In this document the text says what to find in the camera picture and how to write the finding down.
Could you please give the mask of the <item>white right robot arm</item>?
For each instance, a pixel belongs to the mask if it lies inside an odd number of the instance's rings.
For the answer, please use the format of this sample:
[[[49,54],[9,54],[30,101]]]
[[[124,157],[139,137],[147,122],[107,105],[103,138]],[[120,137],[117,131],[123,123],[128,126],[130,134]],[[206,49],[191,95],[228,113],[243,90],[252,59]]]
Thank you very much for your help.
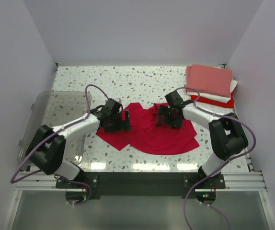
[[[229,159],[248,147],[248,139],[235,113],[216,114],[196,105],[193,100],[183,100],[177,91],[165,95],[167,105],[159,107],[157,125],[181,128],[184,120],[192,121],[209,130],[213,152],[198,169],[198,184],[209,188],[221,167]]]

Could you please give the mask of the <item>crimson red t-shirt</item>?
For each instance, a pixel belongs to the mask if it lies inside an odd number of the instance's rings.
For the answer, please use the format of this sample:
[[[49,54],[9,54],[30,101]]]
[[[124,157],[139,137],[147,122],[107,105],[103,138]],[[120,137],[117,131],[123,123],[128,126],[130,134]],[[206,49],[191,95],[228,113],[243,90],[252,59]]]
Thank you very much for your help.
[[[172,129],[169,125],[157,125],[160,103],[144,109],[140,103],[130,103],[125,109],[129,111],[129,131],[107,133],[103,129],[96,132],[102,140],[116,148],[124,149],[131,145],[137,150],[153,155],[177,155],[199,147],[191,121],[184,120],[182,127]]]

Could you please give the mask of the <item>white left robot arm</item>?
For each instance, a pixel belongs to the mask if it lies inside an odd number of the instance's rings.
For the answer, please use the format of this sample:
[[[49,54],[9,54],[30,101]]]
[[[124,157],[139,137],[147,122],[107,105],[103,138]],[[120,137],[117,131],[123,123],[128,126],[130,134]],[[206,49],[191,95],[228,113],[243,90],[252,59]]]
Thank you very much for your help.
[[[83,184],[82,169],[65,159],[66,145],[98,130],[106,133],[129,131],[129,111],[121,108],[121,103],[110,98],[102,107],[92,109],[71,122],[55,127],[42,125],[26,151],[26,159],[46,175],[64,177],[71,187],[80,187]]]

